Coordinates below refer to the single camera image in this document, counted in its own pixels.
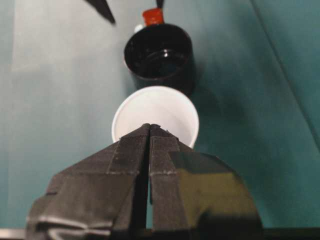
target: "black container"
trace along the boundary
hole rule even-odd
[[[193,90],[192,42],[178,26],[164,23],[138,31],[124,48],[124,61],[138,89],[161,85],[186,95]]]

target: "cup rim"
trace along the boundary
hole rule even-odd
[[[161,77],[145,77],[145,76],[141,76],[139,75],[138,73],[136,73],[136,71],[134,71],[133,69],[131,69],[128,64],[127,64],[127,61],[126,61],[126,49],[128,48],[129,46],[129,43],[131,42],[131,40],[137,36],[138,34],[143,34],[144,32],[146,31],[149,31],[150,29],[153,29],[153,28],[157,28],[157,27],[173,27],[173,28],[176,28],[176,29],[179,29],[180,31],[183,32],[183,34],[185,35],[186,39],[188,39],[188,42],[190,43],[190,52],[187,56],[187,58],[185,59],[185,62],[183,63],[183,65],[176,71],[176,72],[173,72],[171,73],[170,75],[167,75],[167,76],[161,76]],[[133,74],[134,76],[136,76],[137,78],[139,79],[142,79],[144,81],[151,81],[151,82],[156,82],[156,81],[166,81],[170,78],[172,78],[173,76],[175,75],[178,75],[184,68],[185,65],[188,64],[189,60],[193,57],[193,46],[192,46],[192,40],[191,40],[191,37],[190,35],[181,27],[177,26],[177,25],[174,25],[174,24],[170,24],[170,23],[161,23],[161,24],[152,24],[152,25],[149,25],[149,26],[146,26],[144,27],[143,29],[141,29],[140,31],[137,31],[135,34],[133,34],[129,40],[126,42],[125,44],[125,47],[124,47],[124,50],[123,50],[123,62],[124,62],[124,65],[126,66],[126,68],[129,70],[129,72],[131,74]]]
[[[192,103],[192,101],[186,96],[184,95],[182,92],[172,88],[172,87],[168,87],[168,86],[148,86],[148,87],[144,87],[140,90],[135,91],[134,93],[132,93],[131,95],[129,95],[118,107],[118,109],[116,110],[113,120],[112,120],[112,125],[111,125],[111,135],[112,135],[112,141],[115,143],[118,141],[118,139],[116,139],[116,123],[119,117],[119,114],[121,113],[121,111],[124,109],[124,107],[135,97],[144,94],[145,92],[149,92],[149,91],[154,91],[154,90],[162,90],[162,91],[166,91],[166,92],[170,92],[173,93],[175,95],[179,95],[181,98],[184,99],[184,101],[187,103],[187,105],[189,106],[191,112],[192,112],[192,116],[195,120],[195,126],[194,126],[194,134],[191,137],[191,141],[188,144],[188,146],[190,148],[193,148],[195,146],[198,134],[199,134],[199,115],[197,112],[197,109],[195,107],[195,105]]]

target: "white paper cup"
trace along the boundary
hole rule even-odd
[[[166,86],[142,88],[119,106],[112,122],[112,140],[141,127],[158,124],[193,148],[199,132],[199,117],[193,103],[183,93]]]

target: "red cap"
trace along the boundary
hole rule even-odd
[[[144,17],[145,25],[149,26],[152,24],[163,24],[164,23],[164,15],[162,13],[161,8],[152,8],[146,10],[142,13]]]

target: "teal backdrop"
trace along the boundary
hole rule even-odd
[[[155,1],[0,6],[0,228],[22,228],[53,174],[112,143],[135,91],[123,48]],[[320,1],[167,0],[192,38],[195,150],[244,178],[265,228],[320,226]],[[152,226],[148,206],[147,226]]]

